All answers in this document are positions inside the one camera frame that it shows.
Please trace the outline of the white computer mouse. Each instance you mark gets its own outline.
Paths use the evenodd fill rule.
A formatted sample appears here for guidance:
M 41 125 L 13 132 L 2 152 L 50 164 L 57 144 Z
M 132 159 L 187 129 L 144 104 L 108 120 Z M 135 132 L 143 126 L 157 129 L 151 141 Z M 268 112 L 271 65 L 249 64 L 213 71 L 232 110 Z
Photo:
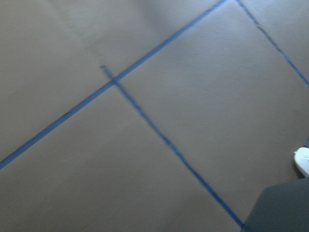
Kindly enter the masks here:
M 299 148 L 294 154 L 294 162 L 298 170 L 305 178 L 309 177 L 309 149 L 307 147 Z

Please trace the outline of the grey laptop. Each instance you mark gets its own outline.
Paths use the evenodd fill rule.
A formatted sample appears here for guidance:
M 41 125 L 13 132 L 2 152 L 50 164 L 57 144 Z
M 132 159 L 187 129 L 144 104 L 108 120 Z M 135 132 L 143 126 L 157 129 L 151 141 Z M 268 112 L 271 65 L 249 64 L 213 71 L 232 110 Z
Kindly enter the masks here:
M 309 179 L 268 187 L 249 214 L 243 232 L 307 232 Z

